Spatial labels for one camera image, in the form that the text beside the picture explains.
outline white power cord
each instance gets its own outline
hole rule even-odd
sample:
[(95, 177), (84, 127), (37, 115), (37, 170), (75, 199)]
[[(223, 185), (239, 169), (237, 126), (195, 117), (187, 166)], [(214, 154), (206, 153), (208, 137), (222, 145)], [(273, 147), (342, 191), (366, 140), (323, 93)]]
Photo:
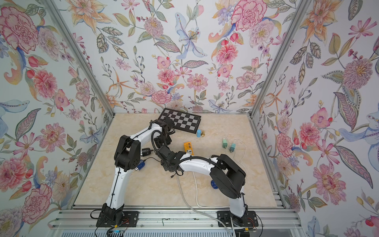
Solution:
[(230, 230), (228, 229), (228, 227), (226, 227), (226, 225), (225, 225), (222, 221), (220, 221), (220, 220), (217, 219), (217, 218), (214, 218), (213, 216), (211, 216), (211, 215), (209, 215), (209, 214), (207, 214), (207, 213), (200, 212), (200, 211), (197, 211), (197, 210), (193, 209), (193, 208), (187, 203), (186, 199), (184, 198), (184, 194), (183, 194), (183, 191), (182, 191), (182, 187), (180, 186), (179, 176), (178, 176), (178, 175), (176, 176), (176, 180), (178, 181), (179, 191), (180, 191), (180, 194), (182, 195), (183, 201), (184, 201), (184, 203), (186, 204), (186, 206), (187, 206), (189, 209), (191, 209), (192, 211), (194, 211), (194, 212), (196, 212), (196, 213), (198, 213), (198, 214), (201, 214), (201, 215), (204, 215), (204, 216), (206, 216), (206, 217), (212, 218), (213, 220), (219, 222), (219, 223), (222, 224), (222, 226), (228, 231), (228, 233), (229, 233), (229, 235), (230, 235), (231, 237), (235, 237), (235, 236), (230, 232)]

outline teal plug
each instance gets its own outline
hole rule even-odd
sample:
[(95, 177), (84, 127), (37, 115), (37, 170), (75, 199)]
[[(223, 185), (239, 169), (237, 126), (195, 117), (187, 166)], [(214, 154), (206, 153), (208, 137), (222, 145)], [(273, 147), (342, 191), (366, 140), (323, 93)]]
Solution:
[(232, 145), (230, 146), (229, 148), (229, 151), (230, 152), (234, 152), (234, 149), (236, 148), (236, 144), (235, 143), (232, 143)]
[(226, 148), (227, 146), (228, 146), (228, 143), (227, 143), (226, 139), (224, 138), (224, 139), (222, 140), (222, 147), (223, 147), (223, 148)]

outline black cable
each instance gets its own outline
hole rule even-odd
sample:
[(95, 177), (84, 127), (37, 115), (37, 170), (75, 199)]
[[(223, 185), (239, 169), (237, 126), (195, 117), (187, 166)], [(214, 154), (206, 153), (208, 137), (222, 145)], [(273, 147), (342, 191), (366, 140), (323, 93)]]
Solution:
[(257, 215), (257, 214), (255, 214), (258, 218), (259, 218), (259, 220), (261, 221), (261, 226), (262, 226), (262, 231), (261, 231), (261, 234), (258, 236), (258, 237), (260, 237), (261, 235), (262, 235), (262, 233), (263, 233), (263, 223), (262, 223), (262, 220), (261, 220), (261, 218)]

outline white cable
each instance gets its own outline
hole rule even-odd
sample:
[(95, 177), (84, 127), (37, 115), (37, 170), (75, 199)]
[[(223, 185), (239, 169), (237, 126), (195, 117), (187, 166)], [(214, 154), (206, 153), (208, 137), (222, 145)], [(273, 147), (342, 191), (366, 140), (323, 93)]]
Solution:
[(206, 217), (210, 217), (210, 218), (212, 218), (213, 220), (219, 222), (219, 223), (222, 224), (222, 226), (224, 226), (224, 228), (228, 231), (229, 235), (230, 235), (231, 237), (234, 237), (234, 235), (230, 232), (230, 230), (228, 229), (228, 227), (226, 227), (226, 225), (225, 225), (222, 221), (220, 221), (220, 220), (217, 219), (217, 218), (214, 218), (213, 216), (211, 216), (211, 215), (209, 215), (209, 214), (207, 214), (207, 213), (200, 212), (200, 211), (197, 211), (197, 210), (193, 209), (193, 208), (187, 203), (186, 199), (184, 198), (184, 194), (183, 194), (183, 191), (182, 191), (182, 187), (180, 186), (179, 176), (178, 176), (178, 175), (176, 176), (176, 180), (178, 181), (179, 191), (180, 191), (180, 194), (182, 195), (183, 201), (184, 201), (184, 203), (186, 204), (186, 206), (187, 206), (189, 209), (191, 209), (192, 211), (194, 211), (194, 212), (196, 212), (196, 213), (198, 213), (198, 214), (204, 215), (204, 216), (206, 216)]
[(203, 206), (200, 206), (199, 204), (199, 201), (198, 201), (198, 191), (197, 191), (197, 182), (196, 182), (196, 177), (195, 177), (195, 172), (192, 172), (193, 174), (193, 178), (195, 180), (195, 186), (196, 186), (196, 205), (200, 208), (227, 208), (227, 207), (230, 207), (230, 206), (206, 206), (206, 207), (203, 207)]

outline pink peony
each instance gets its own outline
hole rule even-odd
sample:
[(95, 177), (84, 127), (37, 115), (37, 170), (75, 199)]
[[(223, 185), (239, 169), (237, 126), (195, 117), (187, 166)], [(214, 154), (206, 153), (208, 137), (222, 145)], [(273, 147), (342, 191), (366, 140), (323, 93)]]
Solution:
[(58, 61), (59, 44), (51, 30), (41, 27), (38, 33), (39, 47), (47, 53), (52, 60)]
[(315, 126), (319, 128), (330, 126), (330, 122), (328, 121), (328, 112), (325, 108), (321, 108), (315, 114), (310, 117), (311, 122), (315, 124)]
[(373, 64), (367, 58), (348, 63), (342, 75), (343, 85), (347, 89), (360, 89), (370, 80), (373, 73), (372, 66)]
[(217, 74), (220, 74), (222, 77), (229, 77), (232, 68), (233, 65), (225, 64), (224, 66), (220, 67), (220, 69), (217, 71)]
[(203, 74), (195, 74), (195, 76), (190, 75), (187, 79), (189, 88), (194, 88), (196, 91), (202, 91), (208, 86), (208, 79), (203, 76)]
[(256, 46), (264, 43), (268, 37), (271, 35), (271, 32), (274, 29), (274, 23), (270, 20), (264, 20), (254, 26), (250, 31), (250, 45)]
[(12, 6), (1, 8), (0, 34), (13, 49), (19, 47), (25, 53), (38, 44), (38, 31), (30, 16)]
[(146, 20), (144, 27), (146, 31), (154, 38), (158, 38), (163, 34), (162, 23), (155, 17), (149, 17)]
[(258, 24), (267, 10), (267, 4), (263, 0), (241, 0), (234, 8), (232, 24), (236, 30), (248, 30)]
[(47, 147), (46, 153), (53, 152), (56, 146), (59, 147), (65, 144), (66, 134), (62, 134), (64, 133), (64, 128), (60, 127), (59, 123), (54, 123), (53, 126), (51, 124), (46, 125), (46, 130), (42, 129), (41, 133), (43, 135), (39, 135), (37, 139), (39, 139), (40, 147)]
[(233, 44), (224, 45), (217, 52), (217, 61), (220, 64), (231, 63), (237, 57), (237, 53), (237, 47), (235, 47)]
[(334, 205), (338, 205), (340, 200), (346, 202), (346, 194), (342, 191), (346, 189), (346, 183), (339, 180), (341, 174), (339, 172), (333, 174), (334, 166), (329, 164), (329, 166), (322, 164), (320, 165), (320, 170), (317, 167), (314, 168), (313, 176), (317, 178), (316, 182), (316, 193), (319, 195), (324, 195), (324, 200), (330, 201)]
[(28, 224), (36, 222), (49, 208), (52, 194), (47, 184), (41, 184), (39, 188), (32, 189), (22, 207), (22, 220)]
[(173, 82), (175, 79), (174, 71), (171, 69), (163, 69), (158, 73), (158, 79), (163, 83)]
[(151, 96), (154, 92), (156, 92), (154, 86), (150, 82), (146, 82), (140, 86), (141, 93), (146, 96)]
[(311, 122), (300, 126), (300, 138), (307, 146), (314, 146), (320, 140), (320, 131)]
[(152, 100), (158, 104), (165, 104), (171, 101), (171, 94), (166, 91), (157, 91), (151, 96)]
[(76, 85), (76, 98), (83, 102), (84, 106), (89, 102), (89, 84), (87, 78), (84, 78), (83, 82), (78, 82)]
[(70, 105), (70, 102), (62, 89), (59, 89), (58, 92), (55, 94), (54, 101), (56, 107), (61, 111), (63, 111), (63, 107), (67, 107)]
[(56, 78), (46, 70), (39, 70), (34, 75), (33, 82), (38, 94), (45, 99), (51, 99), (55, 94), (55, 90), (58, 89)]
[(165, 69), (165, 68), (168, 68), (170, 66), (170, 59), (169, 57), (165, 58), (165, 57), (162, 57), (162, 56), (158, 56), (158, 69)]
[(4, 160), (0, 165), (0, 188), (2, 192), (6, 192), (8, 188), (15, 189), (22, 183), (27, 168), (23, 161), (23, 157), (11, 157)]
[(293, 143), (287, 134), (280, 133), (277, 135), (276, 142), (279, 152), (281, 152), (284, 157), (290, 157), (292, 155), (293, 151), (291, 148), (293, 146)]

